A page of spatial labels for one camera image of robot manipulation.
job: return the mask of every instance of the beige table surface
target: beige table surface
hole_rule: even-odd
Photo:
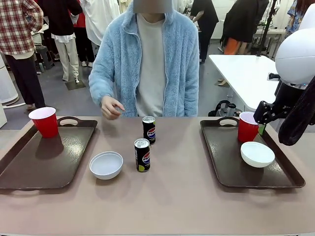
[[[0,192],[0,232],[23,235],[233,234],[315,232],[313,166],[281,146],[306,180],[291,191],[234,190],[219,185],[199,122],[157,118],[157,142],[147,173],[135,168],[141,118],[101,122],[74,182],[66,189]],[[32,123],[21,130],[23,135]],[[269,126],[269,134],[277,138]],[[113,180],[93,177],[89,160],[103,151],[124,158]]]

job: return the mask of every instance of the red plastic cup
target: red plastic cup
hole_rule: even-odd
[[[242,112],[238,126],[238,140],[252,142],[258,134],[258,124],[254,119],[254,112]]]
[[[58,134],[55,108],[43,107],[36,109],[29,114],[29,118],[33,120],[43,138],[52,138]]]

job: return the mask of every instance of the finger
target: finger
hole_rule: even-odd
[[[120,116],[122,113],[120,111],[117,111],[112,104],[109,104],[108,106],[106,106],[106,108],[109,110],[109,112],[113,115],[117,115]]]
[[[119,101],[116,100],[116,101],[113,103],[113,105],[116,106],[116,107],[118,107],[118,108],[120,108],[120,109],[122,109],[123,111],[125,111],[125,108],[124,108],[123,104],[121,104]]]
[[[105,110],[102,109],[102,113],[103,113],[103,116],[108,120],[114,120],[114,119],[119,118],[119,116],[111,114],[108,109],[105,109]]]

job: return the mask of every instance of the person's right hand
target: person's right hand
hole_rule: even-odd
[[[125,111],[124,106],[111,96],[104,96],[102,98],[102,113],[103,116],[106,117],[106,119],[114,120],[118,119],[121,116],[122,113],[120,111],[117,111],[116,107]]]

